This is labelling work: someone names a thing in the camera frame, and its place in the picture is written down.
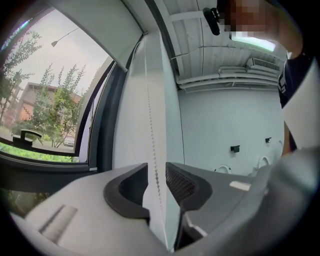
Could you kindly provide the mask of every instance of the white ceiling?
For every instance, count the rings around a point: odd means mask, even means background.
[[[279,44],[270,53],[255,46],[232,41],[229,38],[230,33],[224,31],[223,25],[220,25],[220,35],[213,35],[205,18],[190,18],[191,15],[187,14],[182,15],[184,19],[172,21],[172,15],[216,7],[217,0],[155,2],[167,27],[175,55],[186,54],[176,58],[180,79],[216,74],[221,66],[244,67],[249,58],[284,66],[287,52]]]

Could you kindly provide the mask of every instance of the white sticker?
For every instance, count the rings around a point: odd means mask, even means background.
[[[249,191],[251,184],[249,183],[244,183],[244,182],[239,182],[239,181],[232,181],[229,184],[230,187],[236,188],[238,190],[244,190],[244,191]]]

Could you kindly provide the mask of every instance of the window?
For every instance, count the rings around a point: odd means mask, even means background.
[[[81,143],[88,144],[82,140],[91,119],[85,110],[93,99],[88,99],[97,93],[111,57],[53,8],[19,26],[1,50],[8,54],[1,69],[0,150],[37,160],[78,162]],[[15,142],[23,130],[36,132],[25,134],[32,145]]]

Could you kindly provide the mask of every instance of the dark clothing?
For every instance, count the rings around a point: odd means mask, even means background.
[[[302,54],[294,59],[288,59],[285,62],[283,73],[279,77],[279,97],[282,108],[288,103],[291,97],[295,94],[300,84],[303,82],[312,58],[307,56],[302,50]],[[297,149],[294,138],[291,133],[289,136],[290,149],[294,151]]]

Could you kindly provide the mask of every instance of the white partition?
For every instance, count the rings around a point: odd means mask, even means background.
[[[114,136],[114,169],[148,163],[143,206],[150,211],[150,229],[171,250],[179,207],[167,190],[166,162],[183,163],[184,156],[178,93],[159,31],[146,35],[137,47]]]
[[[48,0],[94,39],[125,71],[142,31],[121,0]]]

